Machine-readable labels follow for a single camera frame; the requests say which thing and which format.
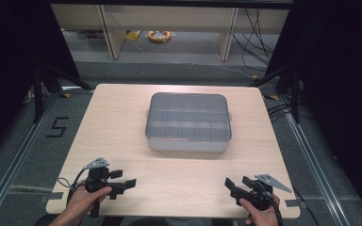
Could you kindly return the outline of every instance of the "person's left hand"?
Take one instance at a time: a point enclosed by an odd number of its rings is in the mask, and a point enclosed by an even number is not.
[[[110,186],[103,187],[93,193],[89,193],[84,186],[78,187],[66,209],[50,225],[78,225],[83,217],[93,209],[93,203],[96,200],[101,202],[110,192]]]

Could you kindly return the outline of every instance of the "person's right hand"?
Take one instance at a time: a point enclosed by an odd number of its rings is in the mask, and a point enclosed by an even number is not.
[[[277,205],[280,204],[280,199],[273,195],[273,199]],[[246,201],[244,199],[239,200],[240,205],[243,206],[249,213],[250,217],[246,219],[246,224],[252,224],[254,223],[255,226],[277,226],[278,225],[278,219],[275,214],[274,207],[270,206],[267,210],[260,211],[256,209],[249,201]]]

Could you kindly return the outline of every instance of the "table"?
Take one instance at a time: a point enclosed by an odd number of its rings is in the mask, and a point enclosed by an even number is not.
[[[149,148],[144,134],[146,113],[156,92],[217,93],[227,99],[233,136],[224,153],[170,153]],[[257,88],[99,85],[94,92],[60,177],[74,180],[92,160],[103,156],[110,170],[123,170],[122,182],[136,178],[137,185],[117,200],[105,199],[105,216],[246,218],[224,186],[229,177],[243,187],[242,176],[268,173],[291,188],[272,125]],[[81,178],[87,177],[84,172]],[[46,210],[61,213],[68,188],[57,183]],[[293,193],[275,189],[284,218],[297,218],[299,207],[287,207]]]

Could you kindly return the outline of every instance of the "floor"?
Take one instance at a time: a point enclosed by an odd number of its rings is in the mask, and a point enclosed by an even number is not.
[[[243,54],[236,42],[238,40],[242,45],[246,43],[241,34],[237,34],[236,40],[233,40],[227,62],[220,61],[217,38],[211,33],[173,32],[168,42],[158,44],[148,41],[146,32],[142,32],[137,41],[127,40],[124,43],[120,57],[116,60],[109,59],[103,39],[88,39],[77,31],[66,31],[63,35],[81,77],[95,83],[113,79],[110,78],[111,73],[101,67],[112,64],[133,67],[152,65],[157,73],[165,73],[164,69],[168,65],[176,68],[205,68],[241,75],[251,82],[255,75],[264,75],[262,71],[268,61],[266,54],[252,45],[249,48],[261,59]],[[263,35],[262,41],[273,49],[277,38],[276,35]],[[256,38],[252,42],[256,46],[261,45]],[[299,199],[302,214],[296,219],[286,219],[285,225],[316,225],[316,221],[319,225],[362,225],[362,202],[342,168],[332,158],[332,151],[309,109],[300,106],[301,123],[294,123],[290,114],[279,106],[288,102],[288,96],[276,95],[273,91],[275,84],[276,79],[263,85],[261,90],[267,108],[275,107],[270,111],[274,133],[291,182],[302,194]],[[66,81],[62,85],[65,89],[74,86]],[[71,98],[54,95],[44,98],[48,114],[40,127],[32,123],[33,103],[25,104],[18,120],[10,126],[0,145],[0,187],[7,186],[8,189],[8,194],[0,203],[0,225],[32,225],[32,222],[46,214],[46,199],[92,96],[90,91],[79,89],[69,93]],[[69,115],[71,117],[67,120],[59,121],[65,123],[66,134],[61,138],[48,138],[55,133],[51,127],[58,117]],[[35,137],[30,137],[30,131],[34,131]],[[24,160],[17,163],[17,171],[12,171],[14,177],[2,181],[3,178],[9,178],[7,169],[12,169],[12,160],[17,159],[19,153],[24,154]],[[16,210],[16,215],[9,214],[13,210]],[[99,225],[102,220],[86,218],[83,225]]]

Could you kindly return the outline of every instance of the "gray carpet floor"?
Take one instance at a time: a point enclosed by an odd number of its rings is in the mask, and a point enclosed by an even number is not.
[[[100,48],[102,48],[103,46],[101,40],[93,40],[92,42],[94,47],[101,46]],[[133,45],[128,45],[128,47],[128,49],[123,48],[122,55],[125,57],[130,57],[130,53],[136,51],[132,49]],[[246,67],[235,63],[233,60],[237,60],[237,58],[232,59],[230,64],[218,63],[226,70],[213,65],[198,65],[195,63],[130,63],[121,61],[112,63],[109,60],[96,60],[100,56],[93,57],[95,60],[81,60],[78,57],[86,57],[85,53],[88,52],[82,50],[82,54],[78,53],[79,55],[74,56],[74,59],[77,59],[76,67],[80,71],[82,79],[91,85],[135,83],[247,86],[252,83],[252,79],[247,75],[257,74],[259,77],[263,76],[261,72],[246,69]],[[208,54],[213,57],[217,52],[211,53],[209,51]],[[193,53],[186,53],[186,55],[186,58],[190,59],[190,55],[193,55]],[[252,67],[261,70],[265,69],[255,64]],[[277,79],[274,79],[263,85],[260,88],[263,95],[273,95],[276,82]],[[61,80],[60,83],[62,86],[72,85],[65,80]],[[92,93],[85,90],[76,89],[68,92],[71,93],[68,98],[57,98],[49,110],[41,130],[11,186],[10,192],[0,207],[0,225],[33,225],[40,217],[47,214],[45,211],[46,197],[56,182],[92,96]],[[279,100],[265,99],[264,102],[267,108],[281,104]],[[347,218],[352,225],[362,225],[362,202],[344,174],[343,169],[337,161],[331,158],[332,151],[322,136],[315,117],[310,114],[310,111],[304,105],[300,106],[299,112],[304,134],[318,157],[321,168],[325,172],[331,187],[336,192]],[[62,137],[49,137],[49,135],[58,133],[57,130],[51,128],[57,117],[68,118],[60,121],[60,126],[66,127],[66,130]],[[25,140],[33,119],[34,104],[31,102],[24,105],[0,143],[0,180],[6,172],[11,159],[18,152],[23,140]],[[320,225],[336,225],[304,158],[301,147],[290,129],[285,114],[277,115],[271,119],[273,120],[272,126],[291,182],[302,194],[307,205],[307,207],[301,209],[302,214],[298,218],[286,219],[285,225],[316,225],[309,210],[313,212]],[[82,225],[100,225],[102,220],[103,217],[98,219],[86,218]]]

